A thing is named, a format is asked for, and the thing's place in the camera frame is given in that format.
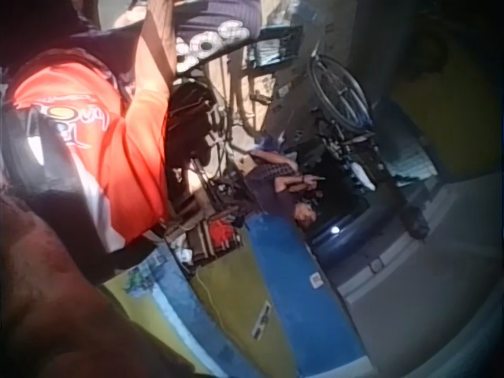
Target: yellow wall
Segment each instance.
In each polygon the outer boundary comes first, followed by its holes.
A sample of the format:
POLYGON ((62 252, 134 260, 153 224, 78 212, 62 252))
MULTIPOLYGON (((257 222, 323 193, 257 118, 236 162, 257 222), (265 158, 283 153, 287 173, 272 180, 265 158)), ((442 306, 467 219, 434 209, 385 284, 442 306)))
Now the yellow wall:
POLYGON ((133 298, 126 294, 124 288, 128 286, 127 273, 114 277, 105 286, 123 306, 132 321, 185 358, 195 367, 196 372, 209 374, 209 371, 183 343, 172 325, 163 317, 152 295, 145 294, 140 298, 133 298))
POLYGON ((250 362, 268 377, 293 378, 297 376, 294 356, 274 307, 261 339, 255 340, 251 335, 265 301, 271 304, 272 301, 244 234, 245 247, 199 269, 191 286, 216 323, 220 323, 224 333, 250 362))
POLYGON ((476 62, 447 37, 449 60, 441 73, 398 81, 392 98, 434 146, 456 178, 498 167, 502 156, 502 100, 476 62))

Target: bicycle wheel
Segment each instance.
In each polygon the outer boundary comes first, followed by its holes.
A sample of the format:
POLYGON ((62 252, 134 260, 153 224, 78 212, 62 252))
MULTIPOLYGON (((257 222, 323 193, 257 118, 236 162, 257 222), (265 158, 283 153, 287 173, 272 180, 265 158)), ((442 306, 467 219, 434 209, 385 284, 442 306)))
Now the bicycle wheel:
POLYGON ((311 57, 309 79, 326 110, 344 128, 364 133, 372 126, 370 108, 356 79, 336 59, 311 57))

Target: bicycle tire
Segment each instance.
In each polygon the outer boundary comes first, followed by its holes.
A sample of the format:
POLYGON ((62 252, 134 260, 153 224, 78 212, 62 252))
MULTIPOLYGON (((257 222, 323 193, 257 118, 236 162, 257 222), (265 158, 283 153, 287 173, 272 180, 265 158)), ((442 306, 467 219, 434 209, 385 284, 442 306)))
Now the bicycle tire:
POLYGON ((338 70, 350 81, 350 85, 352 86, 351 91, 354 92, 357 95, 356 102, 361 107, 361 112, 365 115, 366 118, 366 123, 371 125, 372 124, 372 118, 370 114, 370 106, 368 103, 367 98, 365 97, 364 91, 362 90, 360 84, 358 81, 350 74, 336 59, 329 57, 327 55, 315 55, 310 58, 309 64, 308 64, 308 76, 309 80, 313 85, 313 89, 315 90, 315 93, 317 94, 317 97, 321 100, 324 108, 330 113, 330 115, 341 125, 342 127, 346 128, 347 130, 355 133, 355 134, 363 134, 368 131, 368 127, 366 126, 359 126, 356 124, 352 124, 346 119, 341 112, 337 110, 335 105, 332 103, 331 99, 326 95, 324 92, 324 89, 321 86, 321 83, 317 79, 317 75, 315 73, 315 66, 318 65, 319 62, 321 61, 328 61, 332 65, 335 65, 338 70))

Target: tire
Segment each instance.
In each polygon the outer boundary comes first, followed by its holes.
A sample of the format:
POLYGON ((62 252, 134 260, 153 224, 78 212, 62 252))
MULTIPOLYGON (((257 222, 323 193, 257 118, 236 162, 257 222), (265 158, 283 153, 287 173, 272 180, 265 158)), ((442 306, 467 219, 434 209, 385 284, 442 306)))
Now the tire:
POLYGON ((330 113, 331 117, 338 121, 339 125, 356 134, 362 134, 368 131, 368 128, 372 125, 372 118, 370 116, 370 106, 367 98, 365 97, 364 91, 361 89, 358 81, 356 81, 356 79, 336 59, 328 57, 327 55, 315 55, 311 57, 308 66, 308 76, 317 97, 321 100, 324 108, 330 113), (362 124, 352 122, 348 118, 344 117, 331 99, 326 95, 316 74, 317 66, 320 63, 329 63, 330 65, 335 66, 339 70, 339 74, 349 81, 351 86, 350 90, 354 94, 354 101, 357 103, 358 108, 360 108, 358 109, 358 115, 364 117, 362 124))

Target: red jersey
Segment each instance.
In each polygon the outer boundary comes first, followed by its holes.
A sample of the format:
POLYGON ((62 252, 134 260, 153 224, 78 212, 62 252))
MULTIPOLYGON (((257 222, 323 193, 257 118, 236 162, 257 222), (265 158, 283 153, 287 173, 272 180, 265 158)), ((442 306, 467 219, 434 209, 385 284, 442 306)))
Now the red jersey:
MULTIPOLYGON (((24 69, 10 97, 18 109, 36 106, 55 121, 97 231, 107 250, 115 251, 166 220, 168 99, 137 93, 126 117, 120 93, 103 71, 77 61, 24 69)), ((40 141, 29 143, 43 165, 40 141)))

